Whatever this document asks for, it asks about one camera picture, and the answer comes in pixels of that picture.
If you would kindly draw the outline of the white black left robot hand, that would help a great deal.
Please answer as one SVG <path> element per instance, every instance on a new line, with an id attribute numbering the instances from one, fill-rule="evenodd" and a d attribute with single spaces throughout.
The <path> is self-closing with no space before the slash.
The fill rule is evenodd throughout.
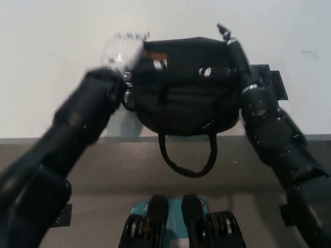
<path id="1" fill-rule="evenodd" d="M 149 58 L 145 50 L 147 37 L 137 33 L 117 33 L 111 38 L 101 54 L 100 66 L 103 73 L 120 76 L 125 73 L 142 74 L 163 71 L 167 68 L 165 58 Z"/>

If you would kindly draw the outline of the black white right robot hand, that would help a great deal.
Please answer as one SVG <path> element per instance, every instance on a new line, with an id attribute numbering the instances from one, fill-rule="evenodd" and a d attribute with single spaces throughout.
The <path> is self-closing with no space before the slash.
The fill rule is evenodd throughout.
<path id="1" fill-rule="evenodd" d="M 226 43 L 230 66 L 201 68 L 199 75 L 226 83 L 232 81 L 239 93 L 240 107 L 245 118 L 263 119 L 274 115 L 278 102 L 267 86 L 253 78 L 251 65 L 241 43 L 232 37 L 231 31 L 224 25 L 218 23 L 217 28 Z"/>

